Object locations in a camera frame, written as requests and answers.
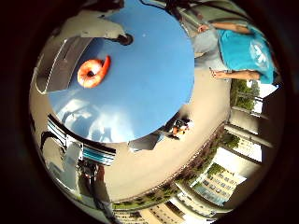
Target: person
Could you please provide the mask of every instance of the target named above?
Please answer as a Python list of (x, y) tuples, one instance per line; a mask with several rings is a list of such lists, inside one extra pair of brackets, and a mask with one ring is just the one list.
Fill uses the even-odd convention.
[(92, 197), (95, 207), (103, 211), (106, 218), (111, 221), (111, 223), (121, 224), (114, 215), (112, 203), (107, 192), (106, 183), (104, 181), (104, 166), (100, 164), (94, 164), (92, 169), (89, 166), (86, 171), (87, 172), (83, 172), (78, 178), (80, 194), (87, 197)]
[(195, 67), (210, 69), (215, 78), (260, 80), (271, 84), (277, 74), (263, 35), (250, 25), (232, 22), (200, 24), (192, 38)]

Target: tree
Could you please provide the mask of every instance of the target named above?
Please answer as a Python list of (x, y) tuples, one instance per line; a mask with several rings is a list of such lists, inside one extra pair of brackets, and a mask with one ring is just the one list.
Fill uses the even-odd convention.
[(235, 147), (238, 147), (238, 143), (240, 141), (240, 138), (231, 134), (231, 133), (225, 133), (223, 136), (222, 136), (222, 139), (221, 139), (221, 144), (227, 146), (228, 148), (235, 148)]
[[(234, 93), (232, 93), (232, 95), (234, 96), (233, 98), (236, 97), (236, 95), (235, 95), (236, 91), (249, 93), (254, 96), (259, 96), (260, 95), (260, 86), (256, 80), (252, 80), (252, 84), (251, 84), (250, 88), (247, 86), (246, 80), (236, 80), (236, 81), (234, 81)], [(256, 102), (249, 98), (238, 97), (237, 101), (235, 102), (235, 105), (245, 108), (247, 110), (252, 110), (254, 108), (254, 106), (256, 105)]]
[(224, 171), (225, 169), (222, 166), (218, 165), (217, 163), (213, 163), (207, 171), (207, 176), (212, 176), (217, 173), (223, 173)]
[(247, 110), (253, 110), (256, 102), (248, 98), (238, 97), (235, 105)]

